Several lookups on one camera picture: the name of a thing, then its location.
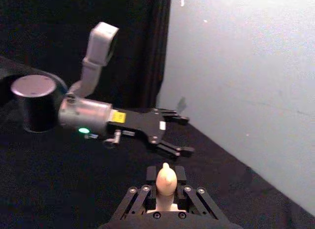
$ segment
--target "black curtain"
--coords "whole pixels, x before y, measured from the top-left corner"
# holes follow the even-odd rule
[[[0,0],[0,56],[80,79],[91,29],[120,28],[93,95],[116,107],[152,107],[163,80],[170,0]]]

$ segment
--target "white wall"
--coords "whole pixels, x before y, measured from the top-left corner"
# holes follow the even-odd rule
[[[315,0],[172,0],[159,106],[182,98],[195,127],[315,215]]]

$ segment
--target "silver cylindrical motor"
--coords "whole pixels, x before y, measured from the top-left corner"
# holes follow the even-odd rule
[[[105,134],[110,118],[110,103],[80,98],[73,93],[66,94],[59,109],[59,123],[65,128],[82,133]]]
[[[24,129],[43,132],[57,124],[58,109],[63,99],[53,79],[43,75],[28,75],[11,86],[23,117]]]

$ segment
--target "black cylinder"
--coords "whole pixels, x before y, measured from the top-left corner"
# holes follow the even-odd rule
[[[43,132],[57,124],[62,94],[54,80],[43,75],[28,75],[14,81],[11,91],[19,104],[24,129]]]

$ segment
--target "black fabric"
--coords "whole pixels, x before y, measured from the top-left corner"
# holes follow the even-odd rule
[[[120,28],[91,98],[116,107],[155,104],[162,81],[170,0],[0,0],[0,55],[78,81],[89,33]]]
[[[11,101],[0,109],[0,228],[95,229],[108,222],[146,167],[182,165],[188,183],[205,187],[233,223],[245,229],[314,229],[315,219],[248,166],[191,125],[167,124],[165,140],[196,148],[176,161],[122,138],[106,150],[97,140],[55,128],[28,133]]]

